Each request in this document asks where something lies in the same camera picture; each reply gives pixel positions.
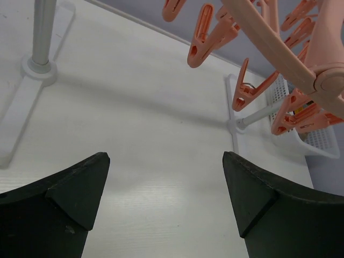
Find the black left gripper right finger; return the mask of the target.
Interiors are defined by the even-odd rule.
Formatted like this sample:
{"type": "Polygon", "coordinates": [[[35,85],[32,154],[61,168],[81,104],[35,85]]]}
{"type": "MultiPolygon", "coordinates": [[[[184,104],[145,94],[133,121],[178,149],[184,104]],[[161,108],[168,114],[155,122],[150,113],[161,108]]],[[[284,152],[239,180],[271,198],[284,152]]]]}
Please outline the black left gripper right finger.
{"type": "Polygon", "coordinates": [[[224,152],[223,169],[249,257],[343,257],[343,197],[224,152]]]}

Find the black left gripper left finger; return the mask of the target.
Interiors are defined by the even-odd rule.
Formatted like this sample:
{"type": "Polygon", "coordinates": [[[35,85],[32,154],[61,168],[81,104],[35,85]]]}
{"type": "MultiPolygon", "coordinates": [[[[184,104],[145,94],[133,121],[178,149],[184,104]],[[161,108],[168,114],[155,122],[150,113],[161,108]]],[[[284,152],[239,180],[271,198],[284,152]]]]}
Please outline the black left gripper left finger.
{"type": "Polygon", "coordinates": [[[98,152],[1,193],[1,257],[81,257],[110,167],[98,152]]]}

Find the pink round clip hanger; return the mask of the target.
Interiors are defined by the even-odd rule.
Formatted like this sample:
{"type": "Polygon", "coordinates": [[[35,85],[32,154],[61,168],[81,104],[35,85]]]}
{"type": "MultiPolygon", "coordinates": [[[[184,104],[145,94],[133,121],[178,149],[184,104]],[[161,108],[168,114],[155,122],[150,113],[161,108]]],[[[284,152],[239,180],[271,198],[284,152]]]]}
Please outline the pink round clip hanger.
{"type": "Polygon", "coordinates": [[[271,126],[274,135],[310,132],[343,122],[343,1],[301,1],[284,22],[276,1],[223,1],[219,11],[204,4],[187,63],[199,67],[215,49],[244,32],[275,71],[259,86],[243,79],[244,61],[232,100],[236,112],[266,91],[279,75],[294,85],[271,126]]]}

